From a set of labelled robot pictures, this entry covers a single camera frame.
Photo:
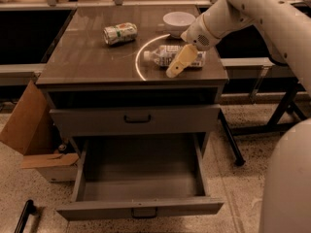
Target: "bottle cap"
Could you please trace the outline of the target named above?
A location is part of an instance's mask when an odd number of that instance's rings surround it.
[[[151,60],[151,53],[149,50],[144,51],[144,61],[150,61]]]

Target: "cardboard box flap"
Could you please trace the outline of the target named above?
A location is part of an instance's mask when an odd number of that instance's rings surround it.
[[[48,103],[30,82],[4,126],[0,141],[23,155],[52,152],[52,119]]]
[[[42,168],[72,166],[77,163],[79,156],[76,153],[54,153],[40,155],[26,155],[21,162],[21,168]]]

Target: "cardboard box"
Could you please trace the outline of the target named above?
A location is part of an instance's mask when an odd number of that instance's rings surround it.
[[[49,182],[74,181],[79,156],[54,153],[54,126],[49,105],[30,82],[0,133],[0,141],[21,153],[21,168],[36,169]]]

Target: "open drawer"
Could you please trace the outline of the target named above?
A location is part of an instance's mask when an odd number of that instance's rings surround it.
[[[194,134],[87,138],[68,220],[216,214]]]

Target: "desk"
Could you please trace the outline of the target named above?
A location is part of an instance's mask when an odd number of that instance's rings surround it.
[[[193,5],[78,8],[38,87],[62,137],[81,157],[68,220],[215,214],[202,156],[227,74],[214,49],[202,69],[175,79],[142,59],[143,50],[180,45],[163,32],[172,11]],[[132,22],[135,41],[109,47],[104,26]]]

